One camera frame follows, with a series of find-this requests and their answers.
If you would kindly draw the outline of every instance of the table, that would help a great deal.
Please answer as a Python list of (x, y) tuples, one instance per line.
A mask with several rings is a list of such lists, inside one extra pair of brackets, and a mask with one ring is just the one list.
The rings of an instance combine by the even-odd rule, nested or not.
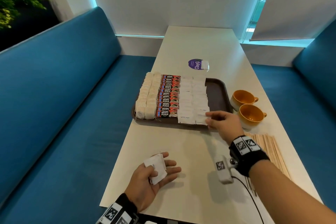
[[(308, 173), (289, 140), (265, 91), (231, 29), (169, 26), (152, 72), (197, 75), (188, 67), (191, 59), (209, 61), (208, 78), (222, 80), (229, 96), (244, 89), (259, 98), (255, 104), (267, 113), (251, 133), (274, 135), (292, 180), (321, 201)], [(149, 156), (168, 151), (182, 173), (158, 193), (143, 213), (179, 221), (208, 223), (261, 223), (255, 206), (238, 181), (222, 185), (217, 178), (213, 157), (217, 152), (229, 158), (227, 144), (218, 133), (182, 128), (155, 127), (132, 121), (100, 206), (107, 207), (124, 192), (136, 167)], [(245, 179), (233, 170), (233, 174)], [(273, 223), (266, 209), (255, 198), (265, 223)]]

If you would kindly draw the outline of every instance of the brown tray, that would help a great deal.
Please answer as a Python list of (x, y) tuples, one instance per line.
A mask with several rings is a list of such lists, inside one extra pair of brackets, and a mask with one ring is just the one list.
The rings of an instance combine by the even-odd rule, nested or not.
[[(207, 95), (208, 95), (208, 106), (210, 111), (226, 111), (233, 113), (232, 106), (230, 105), (230, 99), (228, 96), (228, 92), (226, 91), (226, 87), (224, 82), (214, 78), (206, 78), (205, 86), (207, 87)], [(184, 124), (179, 123), (177, 118), (156, 118), (154, 120), (141, 120), (135, 118), (135, 104), (132, 108), (132, 117), (136, 122), (151, 124), (151, 125), (183, 125), (189, 126), (193, 128), (204, 128), (205, 125), (192, 125), (192, 124)]]

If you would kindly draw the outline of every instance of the blue bench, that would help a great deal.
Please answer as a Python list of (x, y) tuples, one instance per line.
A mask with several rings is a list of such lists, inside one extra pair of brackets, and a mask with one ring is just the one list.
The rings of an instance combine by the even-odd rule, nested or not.
[(298, 55), (293, 68), (252, 67), (322, 201), (336, 212), (335, 37), (336, 21)]
[(0, 223), (95, 223), (155, 58), (95, 8), (0, 53)]

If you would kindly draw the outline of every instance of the ceramic mug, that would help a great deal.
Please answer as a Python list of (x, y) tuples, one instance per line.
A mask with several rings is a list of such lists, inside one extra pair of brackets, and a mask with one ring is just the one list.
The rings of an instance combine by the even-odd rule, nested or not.
[(239, 108), (238, 116), (243, 128), (252, 129), (264, 120), (267, 113), (262, 112), (262, 110), (255, 105), (244, 104)]
[(239, 107), (244, 104), (254, 104), (257, 102), (259, 98), (252, 95), (252, 93), (245, 91), (245, 90), (236, 90), (232, 98), (230, 99), (230, 104), (232, 105), (233, 109), (238, 111)]

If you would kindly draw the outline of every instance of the cable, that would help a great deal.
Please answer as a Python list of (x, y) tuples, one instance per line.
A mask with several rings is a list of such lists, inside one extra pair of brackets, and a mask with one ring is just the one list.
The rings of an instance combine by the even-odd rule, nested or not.
[(232, 178), (237, 179), (238, 181), (240, 181), (240, 182), (244, 185), (245, 189), (246, 189), (247, 192), (250, 194), (250, 197), (252, 198), (255, 207), (257, 208), (257, 211), (258, 211), (259, 216), (260, 216), (260, 218), (261, 218), (262, 224), (265, 224), (265, 223), (264, 223), (264, 220), (263, 220), (263, 217), (261, 216), (261, 214), (260, 214), (260, 212), (259, 212), (258, 206), (257, 206), (257, 204), (255, 203), (255, 201), (254, 201), (254, 199), (253, 199), (253, 197), (252, 197), (252, 195), (251, 195), (249, 189), (248, 189), (248, 188), (246, 187), (246, 185), (245, 185), (239, 178), (237, 178), (236, 176), (232, 176)]

